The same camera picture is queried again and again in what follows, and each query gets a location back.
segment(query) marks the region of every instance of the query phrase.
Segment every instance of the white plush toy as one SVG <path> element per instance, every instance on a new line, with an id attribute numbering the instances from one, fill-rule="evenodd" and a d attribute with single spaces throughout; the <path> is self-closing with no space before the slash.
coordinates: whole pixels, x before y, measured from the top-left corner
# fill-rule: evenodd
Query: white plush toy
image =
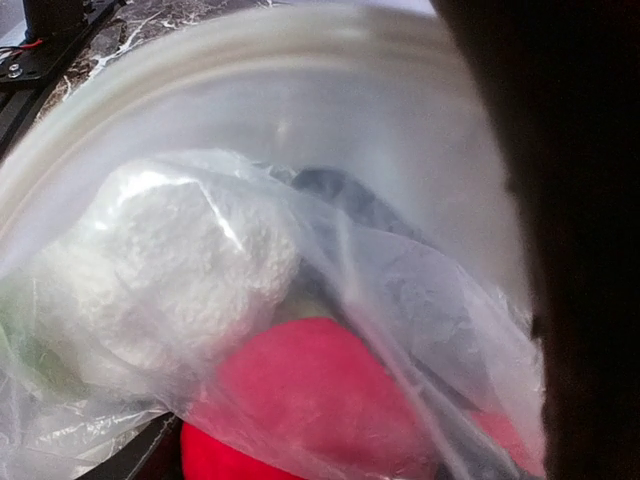
<path id="1" fill-rule="evenodd" d="M 32 264 L 42 341 L 85 382 L 134 395 L 210 372 L 268 326 L 296 273 L 275 201 L 233 175 L 120 167 Z"/>

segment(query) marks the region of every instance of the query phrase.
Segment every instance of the black object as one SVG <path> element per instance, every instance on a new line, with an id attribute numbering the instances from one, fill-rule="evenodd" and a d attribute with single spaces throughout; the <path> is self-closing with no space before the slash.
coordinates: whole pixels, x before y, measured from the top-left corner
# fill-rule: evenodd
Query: black object
<path id="1" fill-rule="evenodd" d="M 125 448 L 78 480 L 182 480 L 181 429 L 177 417 L 158 417 Z"/>
<path id="2" fill-rule="evenodd" d="M 0 64 L 0 91 L 15 92 L 22 89 L 35 89 L 50 83 L 59 77 L 78 56 L 87 41 L 121 5 L 124 0 L 96 0 L 88 13 L 81 11 L 82 18 L 67 29 L 38 37 L 42 43 L 34 48 L 18 51 Z M 36 10 L 36 18 L 45 15 L 44 10 Z"/>
<path id="3" fill-rule="evenodd" d="M 85 23 L 84 0 L 23 0 L 27 42 L 70 32 Z"/>
<path id="4" fill-rule="evenodd" d="M 31 125 L 71 62 L 123 4 L 124 0 L 96 0 L 95 10 L 86 15 L 86 24 L 54 35 L 0 64 L 0 159 Z"/>

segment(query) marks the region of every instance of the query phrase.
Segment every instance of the plastic bag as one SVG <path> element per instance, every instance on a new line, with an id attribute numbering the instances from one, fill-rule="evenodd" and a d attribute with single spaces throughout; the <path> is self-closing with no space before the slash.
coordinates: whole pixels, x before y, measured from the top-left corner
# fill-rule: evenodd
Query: plastic bag
<path id="1" fill-rule="evenodd" d="M 166 410 L 311 480 L 539 474 L 541 373 L 508 305 L 364 187 L 328 194 L 310 178 L 288 185 L 233 152 L 141 159 L 2 279 L 3 478 L 77 476 Z M 318 313 L 362 345 L 364 364 L 384 366 L 406 410 L 348 384 L 335 385 L 345 401 L 331 396 L 323 371 L 297 373 L 304 394 L 249 396 L 288 357 L 245 362 L 243 349 Z M 242 362 L 248 383 L 234 374 Z M 315 392 L 331 408 L 310 406 Z M 480 413 L 518 432 L 519 466 Z"/>

